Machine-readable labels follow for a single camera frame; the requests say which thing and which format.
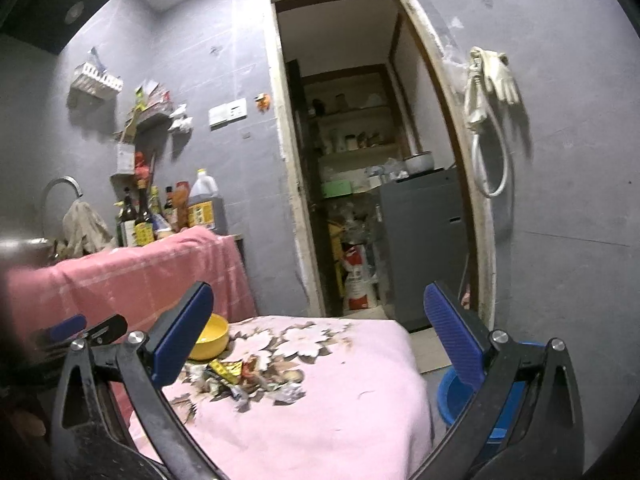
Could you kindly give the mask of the yellow snack wrapper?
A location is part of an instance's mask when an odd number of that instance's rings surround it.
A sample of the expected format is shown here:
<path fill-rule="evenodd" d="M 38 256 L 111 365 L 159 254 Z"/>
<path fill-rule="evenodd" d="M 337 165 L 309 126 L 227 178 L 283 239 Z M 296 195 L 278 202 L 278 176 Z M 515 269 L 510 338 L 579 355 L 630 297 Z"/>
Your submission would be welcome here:
<path fill-rule="evenodd" d="M 210 372 L 228 385 L 239 385 L 242 378 L 243 361 L 219 361 L 211 360 L 207 364 Z"/>

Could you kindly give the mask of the white wrapper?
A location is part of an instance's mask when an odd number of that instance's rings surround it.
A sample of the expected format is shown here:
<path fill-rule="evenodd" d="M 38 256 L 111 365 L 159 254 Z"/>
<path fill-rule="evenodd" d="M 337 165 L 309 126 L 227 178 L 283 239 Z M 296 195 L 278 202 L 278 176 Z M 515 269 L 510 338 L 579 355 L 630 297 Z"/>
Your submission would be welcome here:
<path fill-rule="evenodd" d="M 301 384 L 287 382 L 270 392 L 270 398 L 275 404 L 291 405 L 305 396 L 306 392 Z"/>

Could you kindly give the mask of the blue plastic bucket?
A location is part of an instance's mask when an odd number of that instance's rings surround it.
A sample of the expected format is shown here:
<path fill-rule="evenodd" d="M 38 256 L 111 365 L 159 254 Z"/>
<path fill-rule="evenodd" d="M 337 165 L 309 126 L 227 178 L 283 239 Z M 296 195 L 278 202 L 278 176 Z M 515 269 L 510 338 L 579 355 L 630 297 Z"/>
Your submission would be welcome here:
<path fill-rule="evenodd" d="M 439 415 L 450 428 L 476 393 L 475 386 L 483 383 L 483 349 L 473 339 L 465 341 L 454 352 L 450 370 L 437 389 Z M 489 451 L 496 452 L 513 422 L 516 409 L 524 396 L 525 382 L 516 382 L 510 390 L 506 405 L 486 442 Z"/>

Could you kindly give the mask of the grey rag on sink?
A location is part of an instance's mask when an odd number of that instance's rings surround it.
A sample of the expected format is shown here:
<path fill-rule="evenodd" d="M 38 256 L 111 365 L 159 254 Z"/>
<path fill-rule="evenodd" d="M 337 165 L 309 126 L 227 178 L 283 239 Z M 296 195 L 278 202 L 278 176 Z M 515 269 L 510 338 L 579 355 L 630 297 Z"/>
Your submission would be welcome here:
<path fill-rule="evenodd" d="M 81 258 L 117 247 L 117 240 L 108 230 L 102 217 L 78 198 L 63 217 L 66 259 Z"/>

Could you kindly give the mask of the yellow plastic bowl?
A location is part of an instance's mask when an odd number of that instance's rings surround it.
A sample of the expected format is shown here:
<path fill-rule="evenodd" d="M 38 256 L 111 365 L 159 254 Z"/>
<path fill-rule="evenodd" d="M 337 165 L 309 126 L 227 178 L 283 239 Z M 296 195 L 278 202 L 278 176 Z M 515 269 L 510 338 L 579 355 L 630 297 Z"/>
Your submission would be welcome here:
<path fill-rule="evenodd" d="M 196 362 L 209 362 L 216 359 L 226 350 L 228 342 L 228 321 L 218 314 L 212 314 L 201 335 L 198 336 L 198 340 L 189 354 L 189 359 Z"/>

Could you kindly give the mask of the metal faucet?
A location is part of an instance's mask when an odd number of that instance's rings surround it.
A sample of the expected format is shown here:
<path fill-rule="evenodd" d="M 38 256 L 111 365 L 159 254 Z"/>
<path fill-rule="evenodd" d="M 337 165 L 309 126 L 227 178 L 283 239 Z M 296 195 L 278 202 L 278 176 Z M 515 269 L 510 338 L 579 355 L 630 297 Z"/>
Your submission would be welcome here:
<path fill-rule="evenodd" d="M 72 176 L 54 178 L 44 186 L 38 202 L 38 222 L 43 237 L 63 234 L 63 217 L 82 196 L 84 190 Z"/>

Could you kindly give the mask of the large oil jug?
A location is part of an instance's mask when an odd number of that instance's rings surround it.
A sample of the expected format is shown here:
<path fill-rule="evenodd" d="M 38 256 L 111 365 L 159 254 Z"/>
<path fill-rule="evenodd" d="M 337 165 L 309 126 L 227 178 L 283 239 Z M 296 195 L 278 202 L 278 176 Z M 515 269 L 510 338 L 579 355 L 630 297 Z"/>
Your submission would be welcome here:
<path fill-rule="evenodd" d="M 190 191 L 188 223 L 190 228 L 205 226 L 219 235 L 228 233 L 224 200 L 215 179 L 204 168 L 198 170 Z"/>

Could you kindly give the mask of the pink floral quilted cloth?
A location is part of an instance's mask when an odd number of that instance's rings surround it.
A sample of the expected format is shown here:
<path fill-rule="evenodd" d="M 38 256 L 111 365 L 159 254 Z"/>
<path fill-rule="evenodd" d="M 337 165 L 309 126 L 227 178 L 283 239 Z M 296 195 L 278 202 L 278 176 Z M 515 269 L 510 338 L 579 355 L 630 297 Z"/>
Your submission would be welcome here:
<path fill-rule="evenodd" d="M 433 448 L 408 333 L 390 320 L 260 316 L 233 323 L 224 362 L 258 359 L 306 394 L 256 392 L 240 410 L 181 375 L 163 390 L 180 422 L 231 479 L 407 479 Z"/>

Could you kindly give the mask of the red white sack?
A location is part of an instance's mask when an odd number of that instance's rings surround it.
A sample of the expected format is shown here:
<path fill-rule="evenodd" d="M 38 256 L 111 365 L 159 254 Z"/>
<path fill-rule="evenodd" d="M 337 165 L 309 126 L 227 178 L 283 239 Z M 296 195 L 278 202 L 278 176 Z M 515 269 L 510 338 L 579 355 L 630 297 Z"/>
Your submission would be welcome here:
<path fill-rule="evenodd" d="M 352 245 L 343 256 L 346 272 L 344 308 L 349 311 L 367 310 L 378 305 L 374 281 L 366 252 L 362 245 Z"/>

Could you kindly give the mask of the grey cabinet appliance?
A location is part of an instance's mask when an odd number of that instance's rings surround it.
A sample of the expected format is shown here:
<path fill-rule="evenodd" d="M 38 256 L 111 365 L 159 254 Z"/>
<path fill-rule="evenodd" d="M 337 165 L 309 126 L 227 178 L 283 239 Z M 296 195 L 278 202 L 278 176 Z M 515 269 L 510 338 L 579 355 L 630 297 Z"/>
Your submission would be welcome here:
<path fill-rule="evenodd" d="M 389 318 L 408 332 L 431 326 L 423 307 L 428 284 L 462 289 L 469 259 L 458 173 L 439 169 L 384 183 L 370 193 L 378 291 Z"/>

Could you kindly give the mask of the green box on shelf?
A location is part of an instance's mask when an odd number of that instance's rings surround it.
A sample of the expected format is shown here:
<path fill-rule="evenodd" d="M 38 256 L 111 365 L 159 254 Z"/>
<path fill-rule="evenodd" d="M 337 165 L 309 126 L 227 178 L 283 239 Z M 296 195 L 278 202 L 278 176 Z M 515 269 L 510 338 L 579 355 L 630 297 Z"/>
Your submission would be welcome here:
<path fill-rule="evenodd" d="M 323 182 L 321 185 L 321 193 L 322 197 L 327 200 L 329 198 L 349 196 L 352 194 L 352 182 L 345 179 Z"/>

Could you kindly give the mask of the wall shelf with packets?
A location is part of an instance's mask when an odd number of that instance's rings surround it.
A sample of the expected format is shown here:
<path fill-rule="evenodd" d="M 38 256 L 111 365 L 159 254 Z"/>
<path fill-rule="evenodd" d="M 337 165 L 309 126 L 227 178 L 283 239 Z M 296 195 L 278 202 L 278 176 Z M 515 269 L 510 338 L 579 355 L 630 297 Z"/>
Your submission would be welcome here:
<path fill-rule="evenodd" d="M 114 140 L 133 144 L 138 133 L 166 122 L 174 109 L 170 91 L 154 79 L 145 79 L 134 90 L 134 107 L 122 130 L 114 133 Z"/>

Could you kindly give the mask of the white wall basket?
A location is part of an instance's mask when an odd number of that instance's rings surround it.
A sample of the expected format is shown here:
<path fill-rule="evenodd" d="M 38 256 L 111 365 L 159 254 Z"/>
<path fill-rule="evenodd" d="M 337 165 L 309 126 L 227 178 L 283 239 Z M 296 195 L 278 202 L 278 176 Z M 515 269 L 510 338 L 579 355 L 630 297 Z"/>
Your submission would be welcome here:
<path fill-rule="evenodd" d="M 75 68 L 70 88 L 107 101 L 119 95 L 124 88 L 124 82 L 107 72 L 100 72 L 96 66 L 85 62 Z"/>

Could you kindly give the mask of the white wall switch plate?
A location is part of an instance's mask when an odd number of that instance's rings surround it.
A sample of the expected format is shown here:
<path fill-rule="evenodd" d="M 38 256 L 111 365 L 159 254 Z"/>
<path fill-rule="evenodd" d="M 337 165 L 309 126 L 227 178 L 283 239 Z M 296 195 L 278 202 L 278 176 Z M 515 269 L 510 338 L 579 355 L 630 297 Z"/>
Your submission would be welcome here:
<path fill-rule="evenodd" d="M 236 122 L 247 116 L 247 102 L 245 98 L 214 106 L 208 110 L 208 124 L 212 129 Z"/>

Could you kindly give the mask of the orange wall hook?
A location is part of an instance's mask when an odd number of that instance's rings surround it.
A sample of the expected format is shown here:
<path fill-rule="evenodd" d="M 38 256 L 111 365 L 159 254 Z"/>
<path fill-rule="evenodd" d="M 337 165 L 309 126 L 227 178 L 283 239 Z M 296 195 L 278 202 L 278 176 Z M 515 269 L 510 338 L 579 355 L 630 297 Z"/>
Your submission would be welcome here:
<path fill-rule="evenodd" d="M 270 95 L 266 92 L 259 93 L 258 96 L 255 96 L 255 104 L 256 104 L 256 108 L 261 113 L 267 113 L 271 107 Z"/>

